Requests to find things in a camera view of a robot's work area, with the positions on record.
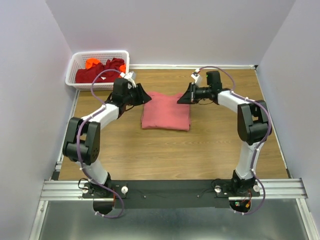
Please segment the pink t shirt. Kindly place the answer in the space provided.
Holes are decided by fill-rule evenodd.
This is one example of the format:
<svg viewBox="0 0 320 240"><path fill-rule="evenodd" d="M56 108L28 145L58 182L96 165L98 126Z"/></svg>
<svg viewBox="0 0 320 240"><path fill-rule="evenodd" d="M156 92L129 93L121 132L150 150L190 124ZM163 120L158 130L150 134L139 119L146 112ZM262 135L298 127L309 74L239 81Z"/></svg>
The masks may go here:
<svg viewBox="0 0 320 240"><path fill-rule="evenodd" d="M156 91L147 93L151 100L144 104L141 116L143 129L165 129L175 131L190 130L191 107L188 104L178 104L182 93L167 95Z"/></svg>

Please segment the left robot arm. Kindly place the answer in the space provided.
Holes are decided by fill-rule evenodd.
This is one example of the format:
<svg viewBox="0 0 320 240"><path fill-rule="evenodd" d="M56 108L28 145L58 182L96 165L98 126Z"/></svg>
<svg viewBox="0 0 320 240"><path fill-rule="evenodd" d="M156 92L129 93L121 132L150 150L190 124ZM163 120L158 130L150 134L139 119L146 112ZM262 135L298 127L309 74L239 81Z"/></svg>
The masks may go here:
<svg viewBox="0 0 320 240"><path fill-rule="evenodd" d="M88 180L101 189L113 193L110 174L98 160L101 130L119 119L127 107L148 103L152 98L140 83L117 78L113 91L99 109L82 118L72 117L67 126L62 153L80 166Z"/></svg>

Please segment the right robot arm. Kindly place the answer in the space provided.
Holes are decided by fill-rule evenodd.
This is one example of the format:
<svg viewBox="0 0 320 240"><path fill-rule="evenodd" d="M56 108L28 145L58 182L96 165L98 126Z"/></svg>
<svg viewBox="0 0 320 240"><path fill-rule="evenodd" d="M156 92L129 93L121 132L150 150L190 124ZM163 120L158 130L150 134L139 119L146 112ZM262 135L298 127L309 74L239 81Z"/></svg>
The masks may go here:
<svg viewBox="0 0 320 240"><path fill-rule="evenodd" d="M220 72L211 70L206 73L206 87L201 87L203 68L196 69L186 92L177 101L178 104L197 104L200 100L210 100L237 114L237 133L242 141L237 167L233 171L228 190L242 194L251 190L257 180L256 166L260 150L272 132L270 115L266 102L252 100L235 93L235 81L232 88L223 88Z"/></svg>

